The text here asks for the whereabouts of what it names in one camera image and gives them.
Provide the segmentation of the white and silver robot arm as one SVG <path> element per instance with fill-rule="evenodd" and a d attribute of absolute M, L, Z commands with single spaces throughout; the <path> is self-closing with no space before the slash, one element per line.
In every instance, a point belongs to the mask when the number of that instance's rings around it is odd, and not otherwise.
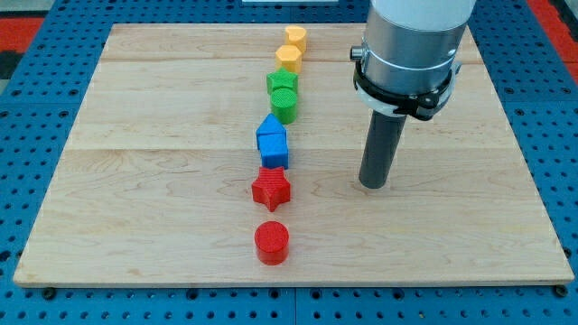
<path fill-rule="evenodd" d="M 371 0 L 354 88 L 374 111 L 427 121 L 449 100 L 461 64 L 454 59 L 474 0 Z"/>

